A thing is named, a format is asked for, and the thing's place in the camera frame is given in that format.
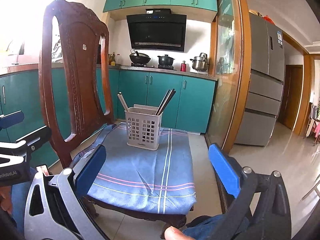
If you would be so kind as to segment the cream chopstick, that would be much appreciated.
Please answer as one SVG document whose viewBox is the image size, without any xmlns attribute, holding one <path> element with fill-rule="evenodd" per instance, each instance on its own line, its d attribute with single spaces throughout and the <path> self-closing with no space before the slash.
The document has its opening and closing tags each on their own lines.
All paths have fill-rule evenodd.
<svg viewBox="0 0 320 240">
<path fill-rule="evenodd" d="M 129 108 L 128 108 L 128 106 L 127 106 L 126 102 L 125 102 L 125 99 L 124 99 L 124 97 L 123 97 L 122 93 L 121 93 L 121 92 L 119 92 L 117 96 L 118 96 L 118 99 L 120 100 L 120 102 L 121 102 L 121 104 L 122 104 L 122 106 L 123 106 L 124 110 L 125 110 L 126 112 L 128 112 L 128 111 L 129 111 Z"/>
</svg>

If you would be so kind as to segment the black chopstick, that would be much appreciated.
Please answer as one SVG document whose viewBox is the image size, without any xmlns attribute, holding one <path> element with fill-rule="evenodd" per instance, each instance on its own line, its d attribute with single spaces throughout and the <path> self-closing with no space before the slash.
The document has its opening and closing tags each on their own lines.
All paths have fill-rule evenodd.
<svg viewBox="0 0 320 240">
<path fill-rule="evenodd" d="M 160 103 L 160 105 L 159 105 L 159 107 L 158 107 L 155 115 L 158 115 L 158 114 L 159 114 L 159 112 L 160 112 L 160 110 L 161 110 L 161 107 L 163 106 L 163 104 L 164 104 L 165 100 L 167 99 L 167 97 L 169 96 L 170 92 L 171 92 L 170 89 L 166 92 L 166 94 L 165 94 L 164 98 L 162 99 L 162 101 L 161 101 L 161 103 Z"/>
<path fill-rule="evenodd" d="M 161 110 L 158 115 L 161 115 L 163 113 L 164 109 L 167 107 L 167 105 L 169 104 L 169 102 L 171 101 L 171 99 L 175 95 L 175 93 L 176 93 L 176 90 L 171 89 L 171 92 L 170 92 L 169 96 L 167 97 L 167 99 L 165 100 L 163 106 L 161 107 Z"/>
</svg>

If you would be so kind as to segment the blue jeans leg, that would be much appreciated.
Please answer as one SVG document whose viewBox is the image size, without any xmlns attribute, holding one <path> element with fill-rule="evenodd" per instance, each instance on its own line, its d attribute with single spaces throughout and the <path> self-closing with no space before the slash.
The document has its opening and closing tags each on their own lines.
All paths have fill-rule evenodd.
<svg viewBox="0 0 320 240">
<path fill-rule="evenodd" d="M 211 231 L 218 226 L 219 221 L 223 217 L 223 214 L 213 217 L 207 215 L 197 217 L 186 224 L 182 232 L 193 239 L 207 239 Z"/>
</svg>

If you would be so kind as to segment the carved wooden chair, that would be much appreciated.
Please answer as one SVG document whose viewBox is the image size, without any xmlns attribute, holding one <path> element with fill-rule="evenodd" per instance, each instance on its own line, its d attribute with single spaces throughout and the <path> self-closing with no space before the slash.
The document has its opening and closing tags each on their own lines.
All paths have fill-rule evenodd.
<svg viewBox="0 0 320 240">
<path fill-rule="evenodd" d="M 59 129 L 52 84 L 52 19 L 57 18 L 63 49 L 63 68 L 71 116 L 71 135 L 63 139 Z M 81 3 L 55 0 L 43 18 L 39 88 L 44 123 L 52 130 L 50 144 L 64 168 L 75 167 L 76 149 L 103 125 L 114 127 L 108 83 L 108 29 Z"/>
</svg>

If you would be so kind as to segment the blue striped cloth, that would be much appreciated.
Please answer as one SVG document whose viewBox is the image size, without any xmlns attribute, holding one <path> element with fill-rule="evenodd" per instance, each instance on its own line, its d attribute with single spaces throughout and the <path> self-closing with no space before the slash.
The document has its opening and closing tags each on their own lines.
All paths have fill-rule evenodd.
<svg viewBox="0 0 320 240">
<path fill-rule="evenodd" d="M 188 133 L 161 128 L 155 151 L 127 145 L 125 123 L 106 125 L 71 165 L 98 146 L 106 158 L 88 195 L 95 200 L 138 212 L 186 215 L 196 203 Z"/>
</svg>

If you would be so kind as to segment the white plastic utensil basket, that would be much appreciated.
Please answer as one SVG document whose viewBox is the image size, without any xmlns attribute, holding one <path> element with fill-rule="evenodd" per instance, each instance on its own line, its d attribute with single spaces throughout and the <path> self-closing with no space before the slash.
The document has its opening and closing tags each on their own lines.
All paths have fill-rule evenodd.
<svg viewBox="0 0 320 240">
<path fill-rule="evenodd" d="M 125 111 L 127 144 L 155 151 L 159 146 L 162 114 L 156 115 L 157 107 L 134 104 Z"/>
</svg>

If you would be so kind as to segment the brown wooden room door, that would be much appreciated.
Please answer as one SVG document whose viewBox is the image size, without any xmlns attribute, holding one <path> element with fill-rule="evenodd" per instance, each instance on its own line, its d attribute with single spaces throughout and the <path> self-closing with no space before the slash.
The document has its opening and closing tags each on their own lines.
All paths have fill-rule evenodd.
<svg viewBox="0 0 320 240">
<path fill-rule="evenodd" d="M 289 129 L 293 129 L 296 122 L 302 91 L 302 81 L 303 66 L 301 64 L 286 65 L 284 91 L 278 122 Z"/>
</svg>

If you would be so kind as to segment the wooden glass sliding door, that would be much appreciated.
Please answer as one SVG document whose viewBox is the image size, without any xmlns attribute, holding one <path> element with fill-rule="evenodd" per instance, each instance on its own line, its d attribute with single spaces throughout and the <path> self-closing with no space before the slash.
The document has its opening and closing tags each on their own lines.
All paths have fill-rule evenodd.
<svg viewBox="0 0 320 240">
<path fill-rule="evenodd" d="M 209 73 L 217 78 L 206 131 L 210 144 L 232 149 L 245 111 L 251 71 L 251 26 L 247 0 L 217 0 L 211 23 Z"/>
</svg>

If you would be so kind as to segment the black wok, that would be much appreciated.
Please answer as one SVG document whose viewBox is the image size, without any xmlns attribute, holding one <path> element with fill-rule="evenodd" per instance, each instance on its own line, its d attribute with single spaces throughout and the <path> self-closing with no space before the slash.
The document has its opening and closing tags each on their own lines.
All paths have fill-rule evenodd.
<svg viewBox="0 0 320 240">
<path fill-rule="evenodd" d="M 129 58 L 132 63 L 134 64 L 147 64 L 150 62 L 151 58 L 144 54 L 144 53 L 139 53 L 136 50 L 131 51 L 131 54 L 129 55 Z"/>
</svg>

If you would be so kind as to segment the silver refrigerator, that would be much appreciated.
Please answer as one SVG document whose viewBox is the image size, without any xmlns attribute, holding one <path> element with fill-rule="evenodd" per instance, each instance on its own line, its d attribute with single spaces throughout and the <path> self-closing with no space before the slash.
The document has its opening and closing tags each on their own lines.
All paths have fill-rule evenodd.
<svg viewBox="0 0 320 240">
<path fill-rule="evenodd" d="M 250 13 L 251 74 L 236 144 L 266 146 L 280 111 L 285 77 L 283 33 L 276 25 Z"/>
</svg>

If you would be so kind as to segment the black cooking pot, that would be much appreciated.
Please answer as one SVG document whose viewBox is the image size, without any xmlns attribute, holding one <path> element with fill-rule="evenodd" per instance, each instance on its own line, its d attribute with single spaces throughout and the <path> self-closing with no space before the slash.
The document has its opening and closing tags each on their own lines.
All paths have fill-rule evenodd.
<svg viewBox="0 0 320 240">
<path fill-rule="evenodd" d="M 174 59 L 170 57 L 168 54 L 165 54 L 164 56 L 158 56 L 158 63 L 162 66 L 172 66 L 174 62 Z"/>
</svg>

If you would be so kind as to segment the steel stock pot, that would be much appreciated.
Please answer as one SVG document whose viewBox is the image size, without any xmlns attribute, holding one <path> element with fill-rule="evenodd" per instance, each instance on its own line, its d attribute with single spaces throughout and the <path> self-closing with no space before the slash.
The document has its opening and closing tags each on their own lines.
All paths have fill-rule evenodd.
<svg viewBox="0 0 320 240">
<path fill-rule="evenodd" d="M 200 53 L 199 56 L 195 56 L 193 59 L 190 59 L 192 62 L 192 68 L 196 71 L 206 72 L 208 70 L 209 62 L 208 56 L 206 53 Z"/>
</svg>

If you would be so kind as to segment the red thermos bottle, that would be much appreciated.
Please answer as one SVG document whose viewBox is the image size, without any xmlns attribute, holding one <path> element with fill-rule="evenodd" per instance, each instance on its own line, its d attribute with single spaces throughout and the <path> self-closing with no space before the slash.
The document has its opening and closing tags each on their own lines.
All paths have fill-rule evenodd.
<svg viewBox="0 0 320 240">
<path fill-rule="evenodd" d="M 186 72 L 186 68 L 187 68 L 186 62 L 183 61 L 183 62 L 181 63 L 180 71 L 181 71 L 181 72 Z"/>
</svg>

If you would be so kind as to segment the black range hood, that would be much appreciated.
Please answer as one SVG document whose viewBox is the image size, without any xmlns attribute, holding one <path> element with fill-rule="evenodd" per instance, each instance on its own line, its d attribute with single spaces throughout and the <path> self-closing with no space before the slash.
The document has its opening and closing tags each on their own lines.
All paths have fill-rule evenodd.
<svg viewBox="0 0 320 240">
<path fill-rule="evenodd" d="M 169 9 L 151 14 L 127 15 L 132 49 L 184 51 L 187 16 Z"/>
</svg>

